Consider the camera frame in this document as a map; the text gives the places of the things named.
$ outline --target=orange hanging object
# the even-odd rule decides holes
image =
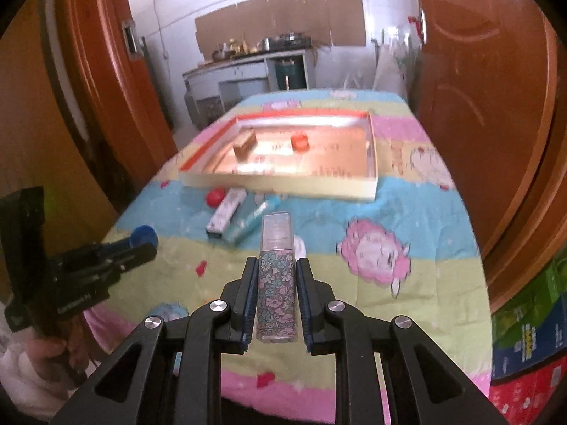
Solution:
[[[296,152],[305,152],[309,150],[309,139],[304,132],[294,134],[291,136],[291,147]]]

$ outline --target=white sleeve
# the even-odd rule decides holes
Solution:
[[[38,376],[24,346],[12,343],[0,354],[0,382],[21,412],[48,421],[67,401],[69,392],[63,385]]]

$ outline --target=cartoon sheep print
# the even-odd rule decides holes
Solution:
[[[412,168],[427,182],[438,185],[441,190],[455,188],[455,183],[441,155],[434,148],[418,147],[412,151],[409,160]]]
[[[337,253],[353,274],[379,285],[389,284],[394,299],[411,273],[409,243],[402,244],[392,232],[368,219],[349,222],[347,237],[337,243]]]

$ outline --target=red ball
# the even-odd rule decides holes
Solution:
[[[206,202],[207,205],[212,208],[218,208],[226,196],[226,190],[224,188],[214,188],[209,191]]]

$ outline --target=blue round cap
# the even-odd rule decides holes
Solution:
[[[146,243],[152,243],[157,248],[158,235],[149,225],[140,225],[130,235],[130,247],[135,248]]]

